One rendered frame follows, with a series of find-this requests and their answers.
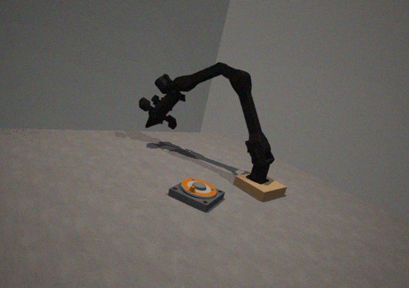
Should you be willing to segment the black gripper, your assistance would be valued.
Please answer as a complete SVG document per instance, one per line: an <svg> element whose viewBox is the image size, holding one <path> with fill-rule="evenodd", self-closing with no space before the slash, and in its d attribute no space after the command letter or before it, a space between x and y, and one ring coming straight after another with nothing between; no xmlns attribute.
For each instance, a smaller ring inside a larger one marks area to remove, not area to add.
<svg viewBox="0 0 409 288"><path fill-rule="evenodd" d="M163 121L166 120L168 122L168 127L171 129L176 128L176 119L171 115L166 115L169 111L172 110L172 105L169 105L164 98L161 98L161 101L155 105L155 108L151 106L149 100L145 97L139 100L139 107L143 111L149 111L149 118L146 124L146 127L150 127L157 124L163 124Z"/></svg>

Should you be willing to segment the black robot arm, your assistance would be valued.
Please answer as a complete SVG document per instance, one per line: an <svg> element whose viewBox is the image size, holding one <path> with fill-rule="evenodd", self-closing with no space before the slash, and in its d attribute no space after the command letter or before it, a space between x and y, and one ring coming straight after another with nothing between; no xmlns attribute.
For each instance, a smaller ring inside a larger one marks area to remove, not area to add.
<svg viewBox="0 0 409 288"><path fill-rule="evenodd" d="M199 83L219 75L229 79L232 88L237 93L242 106L243 115L249 132L249 140L245 141L247 153L250 154L253 168L251 175L247 179L259 184L269 182L266 175L270 164L275 158L271 153L270 144L262 132L259 118L256 112L254 100L251 92L251 76L249 73L236 70L225 63L218 62L192 75L184 75L171 80L168 74L164 74L156 79L155 85L162 94L166 94L164 100L174 106L178 100L185 101L185 95L180 91L189 92Z"/></svg>

